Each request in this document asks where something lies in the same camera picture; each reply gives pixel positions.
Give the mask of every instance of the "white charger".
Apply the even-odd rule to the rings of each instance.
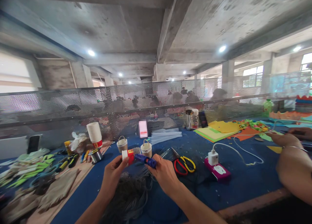
[[[219,155],[214,149],[212,149],[211,152],[208,153],[208,163],[211,166],[215,166],[219,163]]]

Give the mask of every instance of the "hand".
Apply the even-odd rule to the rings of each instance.
[[[311,128],[290,128],[288,133],[294,135],[298,139],[312,141]]]
[[[100,197],[107,197],[110,200],[113,198],[118,181],[120,179],[120,175],[123,169],[127,166],[129,161],[129,157],[126,157],[123,160],[123,157],[119,155],[115,159],[113,159],[104,170],[104,177],[101,186],[101,190],[99,192]]]
[[[181,182],[178,180],[172,162],[154,154],[153,159],[157,162],[156,169],[147,166],[148,170],[155,176],[162,190],[168,195],[178,190]]]
[[[299,146],[301,145],[300,141],[293,136],[292,134],[278,135],[276,133],[267,133],[270,136],[275,144],[279,146],[286,147],[288,145],[291,146]]]

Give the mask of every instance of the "blue glue gun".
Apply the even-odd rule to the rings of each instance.
[[[140,162],[143,162],[144,164],[148,164],[150,167],[156,169],[156,161],[152,158],[145,157],[142,154],[135,154],[134,158]]]

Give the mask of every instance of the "charging cable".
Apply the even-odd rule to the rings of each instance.
[[[260,134],[266,134],[266,133],[273,132],[274,129],[275,129],[275,127],[276,127],[276,123],[277,123],[278,121],[291,121],[291,122],[294,122],[294,121],[295,121],[295,122],[307,123],[307,122],[298,121],[298,120],[278,119],[278,120],[276,120],[276,121],[273,123],[273,128],[272,128],[271,130],[267,131],[267,132],[259,132],[259,133],[257,133],[257,134],[248,134],[248,135],[247,135],[247,134],[241,134],[241,135],[237,135],[237,136],[254,136],[254,135],[260,135]],[[256,157],[256,158],[258,158],[258,159],[260,160],[260,162],[253,162],[253,163],[248,163],[248,164],[247,164],[247,163],[245,162],[244,158],[242,157],[242,155],[241,155],[235,148],[233,148],[233,147],[231,147],[231,146],[229,146],[229,145],[227,145],[227,144],[223,144],[223,143],[215,143],[215,144],[213,145],[213,147],[212,147],[211,152],[208,153],[208,157],[209,157],[209,158],[212,158],[211,160],[214,160],[214,161],[215,161],[215,160],[218,160],[218,154],[215,152],[215,145],[221,144],[221,145],[224,145],[224,146],[227,146],[227,147],[233,149],[233,150],[241,157],[241,159],[243,160],[243,163],[244,163],[246,166],[253,166],[253,165],[255,165],[255,164],[263,164],[264,161],[263,161],[261,158],[259,158],[258,156],[254,155],[254,154],[251,153],[251,152],[248,152],[247,150],[245,150],[245,149],[243,149],[242,147],[239,146],[239,144],[235,141],[235,138],[237,138],[237,136],[234,136],[234,138],[233,138],[234,143],[235,143],[241,150],[243,150],[243,151],[249,153],[250,155],[252,155],[252,156],[254,156],[254,157]]]

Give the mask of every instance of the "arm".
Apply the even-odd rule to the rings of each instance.
[[[226,223],[178,180],[171,161],[157,154],[153,159],[157,161],[156,169],[151,167],[148,169],[155,176],[162,190],[183,210],[190,223]]]
[[[276,170],[281,183],[296,197],[312,205],[312,161],[300,141],[291,134],[268,133],[272,140],[283,146]]]
[[[76,224],[97,224],[113,198],[123,169],[128,164],[129,158],[122,160],[122,156],[116,157],[105,167],[104,177],[100,192],[93,203],[76,221]]]

